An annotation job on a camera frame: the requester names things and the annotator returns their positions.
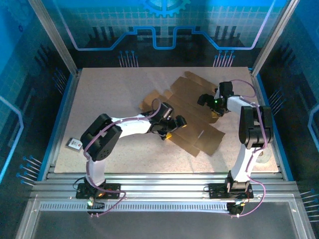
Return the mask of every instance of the cardboard box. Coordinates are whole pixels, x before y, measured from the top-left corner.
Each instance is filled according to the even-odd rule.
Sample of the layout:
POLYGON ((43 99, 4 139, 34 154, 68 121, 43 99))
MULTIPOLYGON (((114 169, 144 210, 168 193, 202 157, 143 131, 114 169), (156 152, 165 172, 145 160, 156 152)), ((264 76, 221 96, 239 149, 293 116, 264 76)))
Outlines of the cardboard box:
POLYGON ((196 157, 200 151, 212 155, 221 143, 224 133, 210 123, 218 119, 208 107, 197 104, 202 94, 214 94, 216 86, 191 72, 179 77, 163 95, 154 90, 140 104, 142 111, 151 110, 152 101, 159 98, 174 108, 174 115, 181 115, 187 121, 187 127, 172 133, 170 140, 196 157))

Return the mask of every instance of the small white label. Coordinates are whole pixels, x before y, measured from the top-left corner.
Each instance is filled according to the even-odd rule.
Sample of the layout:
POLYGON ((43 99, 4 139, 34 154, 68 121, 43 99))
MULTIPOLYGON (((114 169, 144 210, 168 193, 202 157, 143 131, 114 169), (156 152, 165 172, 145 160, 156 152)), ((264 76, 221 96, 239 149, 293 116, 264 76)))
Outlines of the small white label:
POLYGON ((78 139, 72 138, 70 139, 68 146, 76 150, 80 150, 82 147, 82 143, 78 139))

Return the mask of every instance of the yellow object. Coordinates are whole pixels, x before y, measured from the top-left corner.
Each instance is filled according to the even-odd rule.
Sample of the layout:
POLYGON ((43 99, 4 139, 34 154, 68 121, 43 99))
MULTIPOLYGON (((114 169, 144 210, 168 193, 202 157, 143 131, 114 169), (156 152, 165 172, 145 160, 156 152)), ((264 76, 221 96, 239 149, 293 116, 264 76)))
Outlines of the yellow object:
POLYGON ((169 139, 169 138, 171 138, 171 137, 172 137, 171 133, 167 133, 166 139, 169 139))

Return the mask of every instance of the robotic arm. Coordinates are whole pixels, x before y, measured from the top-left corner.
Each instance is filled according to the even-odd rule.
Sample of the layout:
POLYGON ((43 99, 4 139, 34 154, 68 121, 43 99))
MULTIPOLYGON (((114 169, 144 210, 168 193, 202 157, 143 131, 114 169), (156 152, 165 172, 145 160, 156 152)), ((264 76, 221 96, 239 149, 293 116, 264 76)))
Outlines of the robotic arm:
MULTIPOLYGON (((237 195, 236 198, 241 199, 246 198, 249 191, 250 198, 253 198, 249 177, 265 143, 256 107, 261 113, 267 143, 272 142, 274 138, 271 109, 266 106, 252 105, 242 96, 234 95, 232 82, 220 83, 215 92, 215 96, 201 95, 197 103, 201 106, 207 104, 221 117, 228 112, 237 113, 240 116, 238 135, 242 143, 237 161, 228 173, 225 186, 222 187, 224 193, 222 195, 226 198, 237 195)), ((217 192, 216 188, 212 187, 210 188, 211 198, 219 198, 220 191, 217 192)))
POLYGON ((173 112, 174 110, 169 104, 161 103, 158 110, 144 112, 133 117, 136 120, 111 118, 107 114, 101 114, 81 136, 83 148, 86 148, 105 127, 117 121, 120 123, 111 126, 88 148, 87 153, 90 156, 88 174, 91 180, 88 179, 89 175, 87 175, 84 184, 79 184, 76 198, 104 199, 112 197, 111 194, 99 191, 95 186, 112 191, 120 189, 119 185, 106 184, 104 177, 106 158, 112 152, 117 141, 124 136, 150 132, 159 134, 162 140, 171 137, 173 131, 186 126, 184 117, 176 116, 174 118, 173 112))

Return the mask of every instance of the gear logo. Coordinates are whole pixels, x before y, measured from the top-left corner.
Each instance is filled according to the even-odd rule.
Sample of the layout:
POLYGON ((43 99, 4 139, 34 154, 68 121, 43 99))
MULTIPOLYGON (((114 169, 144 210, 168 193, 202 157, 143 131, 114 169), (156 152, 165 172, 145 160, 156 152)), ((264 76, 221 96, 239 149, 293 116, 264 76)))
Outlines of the gear logo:
POLYGON ((179 14, 181 9, 185 10, 190 0, 142 0, 141 3, 150 14, 155 13, 157 17, 173 17, 175 13, 179 14))
POLYGON ((0 6, 7 9, 21 26, 26 26, 32 17, 32 8, 28 0, 1 0, 0 6))

